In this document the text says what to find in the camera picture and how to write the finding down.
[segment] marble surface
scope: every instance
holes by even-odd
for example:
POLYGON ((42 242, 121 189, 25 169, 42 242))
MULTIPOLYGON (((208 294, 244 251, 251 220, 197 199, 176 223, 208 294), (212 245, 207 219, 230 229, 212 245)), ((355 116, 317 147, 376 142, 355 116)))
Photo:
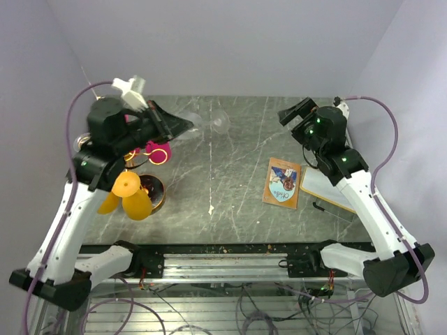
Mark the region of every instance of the marble surface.
POLYGON ((113 214, 98 215, 85 244, 111 244, 118 239, 136 244, 370 240, 356 215, 321 200, 317 203, 331 213, 319 211, 312 206, 315 197, 302 191, 297 210, 262 202, 270 157, 306 165, 301 146, 289 132, 298 120, 283 127, 277 116, 278 110, 300 98, 150 98, 173 114, 196 112, 207 123, 210 110, 224 109, 230 130, 220 135, 208 124, 197 138, 172 141, 173 156, 166 164, 147 163, 137 170, 164 182, 164 206, 143 221, 128 219, 121 206, 113 214))

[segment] robotic arm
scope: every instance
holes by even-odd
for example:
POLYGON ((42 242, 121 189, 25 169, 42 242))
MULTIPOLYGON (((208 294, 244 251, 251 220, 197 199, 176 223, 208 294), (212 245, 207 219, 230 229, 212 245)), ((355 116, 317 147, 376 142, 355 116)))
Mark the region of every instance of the robotic arm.
MULTIPOLYGON (((91 106, 87 117, 90 140, 73 157, 78 179, 74 203, 33 291, 68 311, 77 310, 101 281, 117 273, 132 275, 141 268, 138 247, 125 241, 76 262, 92 216, 125 167, 124 155, 144 148, 150 140, 166 143, 193 127, 192 122, 167 113, 154 101, 147 103, 141 95, 143 85, 144 81, 137 77, 129 82, 114 80, 112 86, 122 91, 122 99, 105 97, 91 106), (135 121, 126 122, 125 115, 134 116, 135 121)), ((64 215, 72 188, 68 174, 61 204, 42 246, 27 268, 11 274, 11 284, 28 290, 38 275, 42 256, 64 215)))
POLYGON ((346 103, 339 98, 335 99, 334 106, 327 107, 318 107, 312 99, 306 98, 278 115, 283 126, 298 115, 302 117, 291 131, 293 138, 314 152, 318 169, 351 203, 376 249, 375 253, 370 253, 326 241, 313 254, 313 266, 341 269, 364 278, 376 295, 385 297, 420 279, 415 260, 403 239, 413 249, 424 270, 433 260, 434 251, 429 244, 418 244, 380 193, 370 189, 372 176, 366 162, 356 150, 346 146, 348 113, 346 103), (374 196, 397 224, 403 238, 397 236, 374 196))

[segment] brown book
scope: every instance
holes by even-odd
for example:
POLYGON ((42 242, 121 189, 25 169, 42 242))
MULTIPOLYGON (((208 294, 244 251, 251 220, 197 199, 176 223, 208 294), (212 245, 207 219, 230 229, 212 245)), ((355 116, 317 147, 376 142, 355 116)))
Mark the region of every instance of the brown book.
POLYGON ((297 209, 300 173, 301 165, 271 158, 265 180, 263 201, 297 209))

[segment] table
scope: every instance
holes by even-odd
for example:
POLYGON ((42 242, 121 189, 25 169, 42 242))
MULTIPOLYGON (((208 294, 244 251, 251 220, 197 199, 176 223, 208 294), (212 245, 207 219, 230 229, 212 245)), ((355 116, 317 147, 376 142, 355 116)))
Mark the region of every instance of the table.
MULTIPOLYGON (((137 170, 154 174, 165 183, 166 203, 160 211, 143 221, 128 219, 121 207, 113 214, 98 215, 85 244, 112 244, 118 239, 135 244, 370 240, 355 214, 336 206, 330 209, 336 216, 319 211, 312 206, 314 197, 302 191, 298 210, 262 203, 270 157, 305 165, 301 146, 289 133, 299 120, 283 127, 277 116, 277 111, 301 98, 150 98, 168 112, 187 109, 205 121, 212 108, 223 108, 231 128, 225 135, 206 128, 201 137, 171 142, 169 162, 148 163, 137 170)), ((329 105, 330 99, 316 102, 329 105)))

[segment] white wall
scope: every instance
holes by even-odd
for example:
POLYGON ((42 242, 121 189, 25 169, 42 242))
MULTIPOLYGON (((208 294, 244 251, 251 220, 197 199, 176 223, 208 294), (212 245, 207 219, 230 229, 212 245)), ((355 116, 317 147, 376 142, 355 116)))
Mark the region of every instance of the white wall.
MULTIPOLYGON (((0 8, 0 334, 13 335, 25 292, 8 279, 38 250, 61 201, 64 113, 87 81, 45 1, 0 0, 0 8)), ((73 135, 93 101, 80 99, 73 135)))
POLYGON ((92 82, 149 94, 334 96, 365 68, 402 0, 49 3, 92 82))
MULTIPOLYGON (((427 335, 446 333, 446 17, 447 1, 406 0, 351 92, 389 104, 400 126, 396 154, 377 184, 401 222, 437 254, 427 272, 430 298, 419 308, 427 335)), ((349 128, 375 168, 393 141, 386 113, 369 102, 352 103, 349 128)), ((415 297, 420 287, 413 285, 415 297)))

